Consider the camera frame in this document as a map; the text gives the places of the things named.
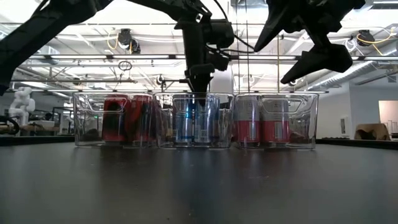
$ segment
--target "dark table surface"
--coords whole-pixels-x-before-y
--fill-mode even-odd
[[[0,223],[398,223],[398,151],[0,147]]]

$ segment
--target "red soda can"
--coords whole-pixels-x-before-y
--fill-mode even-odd
[[[125,131],[129,100],[126,95],[112,95],[105,99],[102,139],[107,143],[127,142]]]
[[[237,96],[236,125],[241,147],[258,147],[260,144],[260,109],[258,96]]]
[[[134,95],[128,108],[126,133],[133,146],[147,146],[152,140],[150,133],[150,115],[152,96]]]
[[[262,100],[262,142],[290,141],[289,102],[286,99]]]

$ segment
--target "transparent container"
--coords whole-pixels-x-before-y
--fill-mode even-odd
[[[313,149],[318,95],[236,95],[235,133],[243,148]]]
[[[153,96],[145,93],[74,93],[77,146],[148,147],[155,143]]]
[[[154,97],[159,147],[230,147],[233,95],[157,93]]]

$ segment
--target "white robot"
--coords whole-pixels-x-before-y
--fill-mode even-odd
[[[31,93],[31,88],[20,87],[18,91],[15,92],[15,99],[10,106],[10,117],[18,116],[18,123],[20,126],[27,125],[29,112],[33,112],[35,110],[35,100],[30,98]]]

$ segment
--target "desk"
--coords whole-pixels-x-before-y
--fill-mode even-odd
[[[0,147],[0,223],[396,223],[398,151]]]

